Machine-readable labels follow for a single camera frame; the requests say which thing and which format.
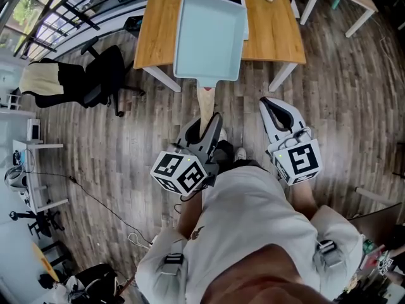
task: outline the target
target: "white t-shirt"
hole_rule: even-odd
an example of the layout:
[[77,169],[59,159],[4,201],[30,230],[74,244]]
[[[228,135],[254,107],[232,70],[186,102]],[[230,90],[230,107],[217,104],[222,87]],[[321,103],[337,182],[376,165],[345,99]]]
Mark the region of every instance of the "white t-shirt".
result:
[[[309,221],[286,200],[278,181],[258,167],[219,175],[215,186],[204,190],[202,207],[197,237],[187,241],[173,229],[163,230],[140,262],[136,281],[151,304],[200,303],[223,271],[269,244],[282,247],[304,283],[329,300],[360,264],[362,239],[353,225],[327,206]],[[317,239],[335,241],[343,264],[334,269],[315,264]],[[162,274],[165,256],[178,252],[185,260],[177,274]]]

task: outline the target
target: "wooden floor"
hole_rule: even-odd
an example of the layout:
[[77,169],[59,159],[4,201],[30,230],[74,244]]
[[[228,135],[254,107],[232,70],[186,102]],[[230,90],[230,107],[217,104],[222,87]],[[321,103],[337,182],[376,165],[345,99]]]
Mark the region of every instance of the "wooden floor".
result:
[[[297,0],[301,12],[306,1]],[[381,14],[346,39],[344,32],[364,10],[342,0],[333,11],[332,1],[319,0],[307,24],[300,26],[307,65],[298,66],[270,94],[268,84],[280,65],[242,62],[237,82],[217,86],[215,110],[223,115],[228,140],[270,168],[259,98],[272,96],[296,106],[320,143],[324,169],[313,181],[317,202],[352,217],[377,207],[354,194],[356,186],[403,201],[404,181],[391,173],[398,166],[396,144],[405,141],[405,59],[394,30]],[[119,45],[127,63],[133,59],[134,37],[113,34],[96,49],[113,44]],[[85,65],[91,59],[75,51],[60,61]],[[172,74],[169,66],[163,70]],[[47,143],[65,145],[63,150],[45,150],[40,170],[73,175],[151,240],[162,227],[173,225],[178,198],[162,191],[149,171],[181,126],[198,116],[196,86],[193,80],[179,80],[182,93],[174,93],[142,70],[132,70],[127,78],[128,85],[140,86],[146,95],[140,98],[123,91],[123,118],[105,106],[84,109],[69,103],[40,110],[30,96],[23,98],[23,104],[42,120]],[[78,266],[109,262],[126,277],[133,274],[145,251],[127,240],[132,229],[67,179],[42,178],[51,186],[52,198],[70,199],[69,205],[60,207],[66,231],[58,237],[72,250]]]

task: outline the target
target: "black tripod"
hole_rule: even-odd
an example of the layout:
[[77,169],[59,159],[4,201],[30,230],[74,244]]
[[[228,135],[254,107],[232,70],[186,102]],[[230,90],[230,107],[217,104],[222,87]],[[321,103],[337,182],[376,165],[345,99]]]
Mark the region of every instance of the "black tripod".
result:
[[31,211],[27,211],[26,213],[16,213],[16,212],[11,212],[9,214],[10,218],[12,220],[18,220],[18,219],[34,219],[35,222],[33,224],[27,224],[28,229],[30,230],[31,235],[32,234],[32,229],[35,231],[37,234],[38,239],[41,237],[39,236],[39,233],[41,232],[43,235],[47,237],[51,237],[52,233],[50,230],[50,226],[52,226],[55,230],[61,230],[64,231],[65,228],[61,227],[58,223],[55,221],[55,216],[60,215],[60,212],[54,212],[52,213],[51,210],[48,210],[47,213],[45,214],[44,212],[39,212],[37,215],[34,214]]

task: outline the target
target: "white sneaker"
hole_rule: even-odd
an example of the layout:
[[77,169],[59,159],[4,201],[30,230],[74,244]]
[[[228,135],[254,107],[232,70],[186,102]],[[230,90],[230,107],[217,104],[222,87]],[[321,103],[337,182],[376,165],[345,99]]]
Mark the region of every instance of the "white sneaker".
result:
[[246,160],[246,150],[244,148],[239,148],[235,153],[234,162],[237,160]]
[[227,134],[227,132],[226,132],[225,129],[221,128],[220,140],[219,140],[218,142],[220,142],[220,141],[227,141],[227,140],[228,140],[228,134]]

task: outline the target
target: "metal railing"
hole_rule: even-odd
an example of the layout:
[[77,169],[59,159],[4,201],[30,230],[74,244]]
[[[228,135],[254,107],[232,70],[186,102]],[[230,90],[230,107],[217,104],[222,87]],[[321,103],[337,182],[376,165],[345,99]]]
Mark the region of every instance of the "metal railing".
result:
[[[39,19],[35,23],[34,27],[30,33],[25,37],[22,43],[16,48],[14,56],[19,56],[24,59],[35,60],[42,53],[43,49],[48,51],[57,52],[55,46],[59,44],[63,39],[67,38],[73,33],[75,29],[79,29],[83,24],[87,24],[89,27],[99,30],[99,26],[92,21],[95,17],[112,11],[114,9],[121,8],[126,4],[131,4],[139,0],[117,0],[116,3],[112,3],[109,8],[100,8],[103,4],[111,0],[99,0],[96,3],[89,2],[89,5],[82,4],[88,0],[80,0],[77,3],[72,3],[72,0],[61,0],[55,7],[50,8],[54,0],[49,0],[45,5]],[[64,8],[66,11],[64,13],[58,11],[59,8]],[[49,16],[56,15],[56,19],[52,23],[46,23]],[[63,24],[59,27],[55,25],[60,19],[62,19]],[[68,30],[63,30],[63,27],[71,26]],[[46,28],[43,33],[39,33],[41,28]],[[51,33],[47,37],[43,37],[45,32],[50,30]],[[52,41],[48,41],[53,35],[56,38]]]

